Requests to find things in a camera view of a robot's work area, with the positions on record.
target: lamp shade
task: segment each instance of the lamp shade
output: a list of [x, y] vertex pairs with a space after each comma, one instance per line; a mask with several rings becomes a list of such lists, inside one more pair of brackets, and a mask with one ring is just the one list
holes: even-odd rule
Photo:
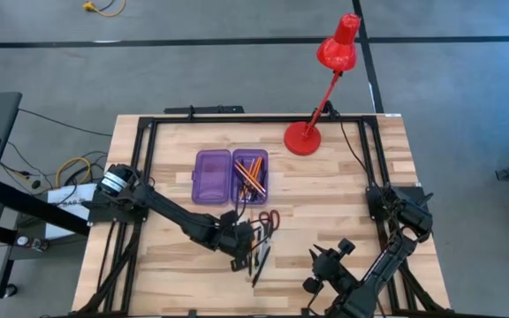
[[357, 62], [354, 38], [359, 31], [361, 18], [354, 13], [341, 17], [335, 35], [327, 38], [317, 50], [317, 59], [333, 71], [344, 72]]

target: lamp base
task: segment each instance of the lamp base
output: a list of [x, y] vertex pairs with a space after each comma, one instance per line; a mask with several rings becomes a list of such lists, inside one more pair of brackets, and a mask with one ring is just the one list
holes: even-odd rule
[[318, 148], [322, 142], [322, 135], [314, 126], [308, 136], [304, 136], [308, 123], [297, 122], [291, 124], [284, 134], [284, 144], [293, 154], [296, 155], [311, 155]]

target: cable clip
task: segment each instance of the cable clip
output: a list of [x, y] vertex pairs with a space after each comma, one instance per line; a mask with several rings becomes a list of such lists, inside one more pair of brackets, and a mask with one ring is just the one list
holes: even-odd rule
[[339, 114], [339, 112], [333, 108], [333, 103], [331, 101], [325, 102], [325, 105], [323, 105], [322, 114], [329, 114], [329, 119], [331, 120], [339, 119], [341, 116], [341, 114]]
[[194, 106], [190, 105], [190, 111], [187, 113], [187, 119], [189, 121], [194, 121], [194, 114], [195, 114]]

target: purple plastic box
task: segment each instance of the purple plastic box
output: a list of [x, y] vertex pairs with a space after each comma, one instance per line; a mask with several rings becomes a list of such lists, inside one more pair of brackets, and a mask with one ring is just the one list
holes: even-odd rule
[[[235, 160], [239, 161], [240, 163], [247, 168], [247, 170], [250, 169], [250, 164], [254, 160], [256, 162], [256, 158], [259, 156], [262, 156], [262, 165], [261, 165], [261, 172], [259, 174], [259, 183], [261, 186], [266, 189], [266, 193], [268, 193], [269, 189], [269, 153], [266, 152], [264, 149], [237, 149], [233, 151], [232, 156], [232, 167], [234, 168]], [[239, 182], [240, 179], [237, 175], [237, 172], [233, 172], [231, 176], [231, 201], [235, 203], [237, 201], [237, 190], [239, 188]], [[257, 198], [254, 201], [248, 201], [247, 205], [256, 205], [256, 204], [264, 204], [266, 203], [266, 200], [268, 199], [267, 196], [261, 196], [258, 195]]]
[[232, 169], [229, 150], [200, 151], [192, 172], [192, 201], [197, 204], [227, 203]]

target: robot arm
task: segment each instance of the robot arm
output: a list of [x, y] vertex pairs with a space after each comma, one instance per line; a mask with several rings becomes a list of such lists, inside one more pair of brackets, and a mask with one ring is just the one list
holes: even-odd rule
[[[307, 292], [317, 294], [327, 281], [338, 296], [325, 310], [327, 318], [370, 318], [376, 308], [376, 299], [386, 283], [399, 269], [407, 256], [411, 255], [418, 242], [424, 242], [431, 233], [431, 214], [422, 208], [422, 203], [412, 202], [398, 189], [388, 188], [383, 193], [388, 202], [390, 214], [402, 223], [402, 229], [393, 232], [386, 248], [376, 258], [362, 280], [357, 279], [341, 264], [341, 259], [354, 250], [354, 244], [347, 239], [339, 243], [339, 251], [325, 250], [315, 246], [320, 254], [310, 250], [313, 259], [314, 277], [304, 283]], [[410, 239], [402, 232], [408, 228], [416, 239]]]
[[189, 212], [156, 192], [154, 187], [142, 183], [138, 172], [124, 164], [111, 165], [95, 190], [126, 213], [131, 213], [134, 207], [149, 208], [173, 221], [193, 242], [233, 257], [233, 271], [248, 266], [247, 256], [254, 234], [249, 223], [237, 223], [237, 211], [229, 211], [219, 219]]

